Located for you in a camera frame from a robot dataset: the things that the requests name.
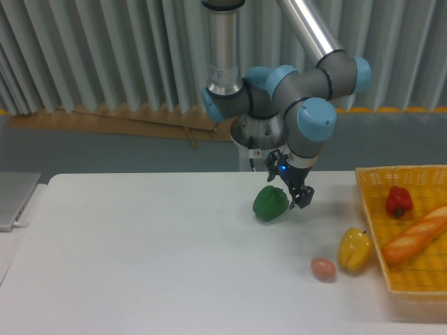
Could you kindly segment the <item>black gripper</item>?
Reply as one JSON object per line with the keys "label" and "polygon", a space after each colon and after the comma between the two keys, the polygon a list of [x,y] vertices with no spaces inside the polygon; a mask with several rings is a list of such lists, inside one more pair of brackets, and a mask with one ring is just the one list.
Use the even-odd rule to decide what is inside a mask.
{"label": "black gripper", "polygon": [[289,209],[295,206],[305,208],[314,196],[311,186],[303,185],[305,178],[314,165],[314,158],[302,158],[296,155],[283,155],[279,149],[271,151],[265,159],[264,166],[267,168],[267,182],[271,182],[276,176],[288,185],[291,195]]}

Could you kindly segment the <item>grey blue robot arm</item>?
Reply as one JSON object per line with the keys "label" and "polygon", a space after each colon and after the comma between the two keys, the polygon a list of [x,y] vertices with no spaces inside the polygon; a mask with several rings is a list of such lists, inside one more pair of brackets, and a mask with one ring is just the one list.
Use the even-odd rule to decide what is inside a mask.
{"label": "grey blue robot arm", "polygon": [[366,59],[350,57],[312,1],[280,1],[279,7],[314,68],[262,66],[239,73],[238,17],[242,1],[204,1],[209,15],[210,74],[201,92],[213,121],[240,120],[242,145],[268,152],[269,179],[279,177],[291,207],[310,204],[314,189],[305,179],[333,133],[336,98],[369,88]]}

